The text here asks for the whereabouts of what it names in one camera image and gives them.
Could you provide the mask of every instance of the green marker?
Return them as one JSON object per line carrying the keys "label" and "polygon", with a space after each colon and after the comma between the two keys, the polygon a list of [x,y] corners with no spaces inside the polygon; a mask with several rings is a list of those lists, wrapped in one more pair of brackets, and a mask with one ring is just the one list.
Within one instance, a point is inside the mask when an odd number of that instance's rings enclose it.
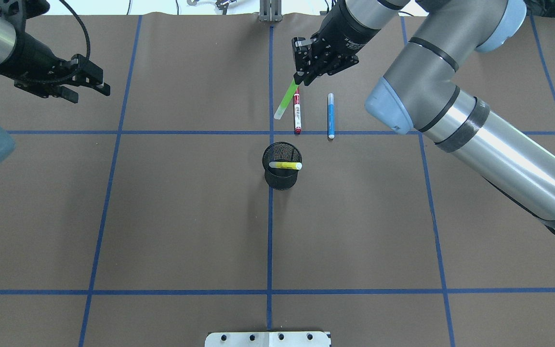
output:
{"label": "green marker", "polygon": [[284,95],[284,99],[282,99],[282,102],[279,104],[279,107],[273,115],[274,119],[282,119],[282,115],[288,107],[288,103],[290,103],[292,97],[295,96],[295,92],[297,91],[298,86],[299,85],[295,83],[295,79],[293,79],[291,82],[291,86],[289,86],[288,90],[286,91],[286,95]]}

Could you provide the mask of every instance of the black mesh pen cup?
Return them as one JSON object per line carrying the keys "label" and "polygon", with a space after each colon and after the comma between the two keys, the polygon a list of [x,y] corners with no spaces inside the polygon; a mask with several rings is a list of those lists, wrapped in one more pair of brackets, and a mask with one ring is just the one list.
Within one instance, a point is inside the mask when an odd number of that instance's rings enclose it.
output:
{"label": "black mesh pen cup", "polygon": [[276,142],[267,147],[263,154],[264,180],[269,187],[277,190],[286,190],[297,182],[299,170],[275,169],[269,167],[270,162],[302,162],[301,152],[286,142]]}

